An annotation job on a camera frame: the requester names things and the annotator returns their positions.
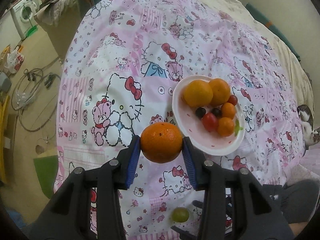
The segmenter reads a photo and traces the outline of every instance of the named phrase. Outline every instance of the green dustpan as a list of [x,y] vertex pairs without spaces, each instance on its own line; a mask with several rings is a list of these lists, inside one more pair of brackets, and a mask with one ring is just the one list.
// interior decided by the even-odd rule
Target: green dustpan
[[27,37],[29,37],[31,34],[35,33],[37,30],[37,25],[33,26],[30,30],[27,32]]

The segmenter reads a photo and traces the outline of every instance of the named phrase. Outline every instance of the tangerine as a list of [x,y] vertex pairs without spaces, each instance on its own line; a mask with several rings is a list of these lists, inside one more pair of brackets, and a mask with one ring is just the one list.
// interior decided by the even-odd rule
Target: tangerine
[[221,78],[215,78],[209,82],[209,85],[213,93],[210,103],[212,106],[220,106],[228,101],[230,97],[230,87],[227,82]]
[[167,122],[156,122],[146,127],[140,136],[143,155],[155,163],[173,161],[181,152],[180,130]]
[[233,120],[228,117],[222,117],[219,119],[218,124],[218,134],[222,137],[228,137],[231,134],[233,134],[235,128],[235,124],[233,123]]
[[209,83],[203,80],[193,80],[183,92],[183,98],[190,107],[202,107],[212,100],[213,92]]
[[221,106],[221,112],[222,117],[233,119],[236,115],[236,108],[233,104],[226,102]]

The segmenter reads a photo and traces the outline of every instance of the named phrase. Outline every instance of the dark grape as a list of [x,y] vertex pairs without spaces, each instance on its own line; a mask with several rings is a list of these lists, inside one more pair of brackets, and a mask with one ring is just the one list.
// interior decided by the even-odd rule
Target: dark grape
[[206,110],[203,107],[198,107],[196,110],[196,116],[200,119],[205,115]]
[[213,108],[211,110],[211,113],[213,113],[216,117],[222,117],[222,112],[219,108],[216,108],[216,107]]

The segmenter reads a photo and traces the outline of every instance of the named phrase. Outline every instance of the hello kitty print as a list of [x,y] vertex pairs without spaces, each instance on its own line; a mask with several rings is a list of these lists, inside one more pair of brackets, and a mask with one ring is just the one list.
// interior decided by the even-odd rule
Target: hello kitty print
[[[173,91],[192,74],[227,81],[245,118],[240,147],[207,158],[227,169],[246,167],[261,184],[283,185],[304,143],[287,73],[268,40],[197,0],[102,0],[80,23],[63,65],[54,190],[74,168],[116,157],[148,125],[175,125]],[[190,218],[176,225],[197,233],[202,211],[192,201],[204,195],[193,190],[181,155],[159,165],[141,154],[134,176],[129,190],[118,191],[127,239],[178,239],[170,219],[177,206]]]

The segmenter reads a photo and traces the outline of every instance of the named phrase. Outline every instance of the yellow board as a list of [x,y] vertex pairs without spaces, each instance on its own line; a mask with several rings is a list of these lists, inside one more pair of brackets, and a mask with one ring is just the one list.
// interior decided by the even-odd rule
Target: yellow board
[[4,171],[4,158],[3,158],[3,147],[4,147],[4,130],[7,127],[7,112],[8,112],[8,103],[10,97],[6,96],[4,99],[4,103],[0,105],[0,180],[3,183],[7,183],[7,178],[5,176]]

